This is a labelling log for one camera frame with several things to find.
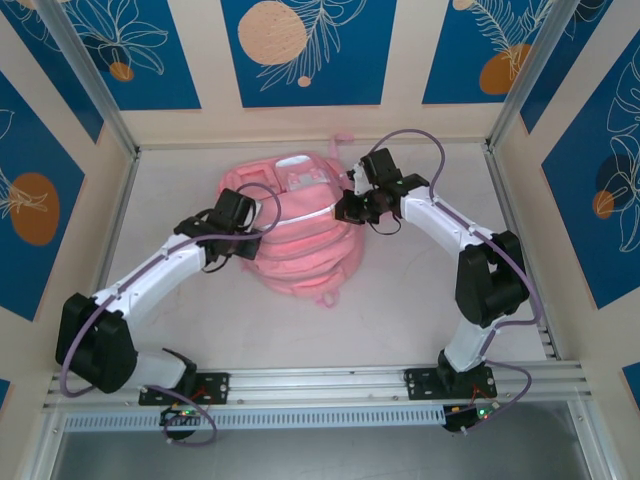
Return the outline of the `pink backpack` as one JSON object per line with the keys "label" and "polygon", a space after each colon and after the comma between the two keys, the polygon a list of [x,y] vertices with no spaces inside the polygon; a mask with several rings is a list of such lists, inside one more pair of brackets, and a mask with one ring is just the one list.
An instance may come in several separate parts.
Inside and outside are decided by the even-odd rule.
{"label": "pink backpack", "polygon": [[265,158],[223,175],[220,191],[241,190],[261,203],[256,229],[268,228],[281,214],[276,227],[262,237],[256,257],[243,262],[243,268],[270,289],[331,308],[341,285],[359,268],[365,231],[334,218],[343,192],[353,188],[338,147],[353,140],[351,134],[339,133],[330,140],[326,156]]}

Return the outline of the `grey metal base panel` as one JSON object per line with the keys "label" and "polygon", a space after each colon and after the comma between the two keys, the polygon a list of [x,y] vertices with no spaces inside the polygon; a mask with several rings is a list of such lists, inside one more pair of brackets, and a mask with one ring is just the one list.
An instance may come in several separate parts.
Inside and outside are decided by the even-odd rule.
{"label": "grey metal base panel", "polygon": [[180,448],[159,433],[67,433],[52,480],[591,480],[562,404],[512,407],[469,435],[439,426],[223,431]]}

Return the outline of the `aluminium table side rail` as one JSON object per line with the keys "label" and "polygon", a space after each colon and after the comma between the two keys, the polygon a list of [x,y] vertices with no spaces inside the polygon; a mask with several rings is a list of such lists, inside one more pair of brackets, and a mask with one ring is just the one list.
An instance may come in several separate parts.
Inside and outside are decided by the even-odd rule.
{"label": "aluminium table side rail", "polygon": [[501,213],[505,220],[505,224],[509,230],[511,230],[513,233],[515,233],[519,237],[521,242],[525,271],[529,281],[533,286],[533,291],[538,298],[538,301],[534,301],[533,296],[530,296],[530,304],[531,304],[532,312],[534,314],[538,314],[537,328],[538,328],[539,335],[541,337],[546,358],[549,360],[559,360],[560,357],[558,356],[556,344],[553,338],[552,329],[549,326],[549,321],[547,319],[544,302],[538,290],[538,285],[536,284],[536,278],[534,275],[533,268],[525,252],[524,237],[523,237],[523,234],[520,232],[516,211],[512,206],[510,193],[508,191],[505,180],[503,179],[499,162],[497,161],[496,156],[494,155],[493,151],[489,148],[488,145],[482,144],[481,147],[482,147],[483,156],[486,162],[486,166],[487,166],[489,175],[491,177],[493,188],[495,190],[497,200],[501,209]]}
{"label": "aluminium table side rail", "polygon": [[115,209],[106,233],[105,248],[100,259],[98,272],[89,291],[89,297],[93,297],[96,292],[107,286],[109,272],[139,168],[140,157],[141,151],[138,150],[129,162],[123,184],[116,197]]}

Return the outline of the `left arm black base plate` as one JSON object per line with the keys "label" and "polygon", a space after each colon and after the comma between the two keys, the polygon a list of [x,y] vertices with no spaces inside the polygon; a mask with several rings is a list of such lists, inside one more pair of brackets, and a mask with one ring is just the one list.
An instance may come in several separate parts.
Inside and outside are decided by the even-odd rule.
{"label": "left arm black base plate", "polygon": [[[181,394],[198,405],[225,405],[229,380],[228,373],[187,374],[172,392]],[[149,387],[138,396],[138,404],[141,406],[169,406],[175,402],[175,397]]]}

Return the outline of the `blue floral wall panel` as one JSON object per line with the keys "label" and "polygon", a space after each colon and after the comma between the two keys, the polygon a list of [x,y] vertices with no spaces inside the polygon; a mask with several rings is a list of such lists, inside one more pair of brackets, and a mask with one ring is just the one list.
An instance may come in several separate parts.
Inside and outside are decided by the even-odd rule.
{"label": "blue floral wall panel", "polygon": [[558,88],[613,0],[579,0],[563,33],[520,109],[525,130],[531,134]]}
{"label": "blue floral wall panel", "polygon": [[422,103],[499,103],[555,0],[450,0]]}
{"label": "blue floral wall panel", "polygon": [[640,287],[640,41],[625,48],[542,168],[596,306]]}
{"label": "blue floral wall panel", "polygon": [[104,119],[49,32],[33,0],[0,0],[0,11],[66,102],[94,144]]}
{"label": "blue floral wall panel", "polygon": [[68,0],[62,8],[120,110],[201,108],[168,0]]}
{"label": "blue floral wall panel", "polygon": [[246,109],[380,104],[397,0],[221,0]]}
{"label": "blue floral wall panel", "polygon": [[0,72],[0,307],[35,319],[83,181]]}

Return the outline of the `aluminium mounting rail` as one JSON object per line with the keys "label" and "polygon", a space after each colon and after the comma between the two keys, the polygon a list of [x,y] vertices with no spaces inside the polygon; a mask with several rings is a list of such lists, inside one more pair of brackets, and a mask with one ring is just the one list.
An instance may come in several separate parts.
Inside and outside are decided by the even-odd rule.
{"label": "aluminium mounting rail", "polygon": [[225,405],[240,407],[338,407],[387,406],[410,401],[427,404],[481,403],[514,399],[529,402],[588,399],[591,388],[577,361],[546,360],[513,365],[489,366],[497,384],[497,396],[476,395],[471,400],[410,400],[404,371],[425,366],[360,368],[240,369],[210,370],[228,373],[229,393]]}

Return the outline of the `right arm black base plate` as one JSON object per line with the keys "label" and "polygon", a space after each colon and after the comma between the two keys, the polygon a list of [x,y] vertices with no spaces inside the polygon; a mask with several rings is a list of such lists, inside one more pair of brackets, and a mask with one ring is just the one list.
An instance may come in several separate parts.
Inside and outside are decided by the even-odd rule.
{"label": "right arm black base plate", "polygon": [[495,398],[493,371],[480,365],[467,372],[440,373],[438,368],[410,368],[403,380],[410,400],[471,400],[476,395]]}

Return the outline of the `aluminium frame post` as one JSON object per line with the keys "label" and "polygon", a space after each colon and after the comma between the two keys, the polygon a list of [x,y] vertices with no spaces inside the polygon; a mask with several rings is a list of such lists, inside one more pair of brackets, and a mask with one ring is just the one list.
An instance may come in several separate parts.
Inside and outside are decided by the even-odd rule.
{"label": "aluminium frame post", "polygon": [[503,107],[487,137],[487,149],[494,154],[504,142],[513,122],[561,38],[579,0],[554,0],[547,19],[506,96]]}
{"label": "aluminium frame post", "polygon": [[63,7],[57,0],[33,0],[33,2],[62,55],[103,118],[104,124],[131,161],[136,161],[139,145],[124,122],[103,77]]}

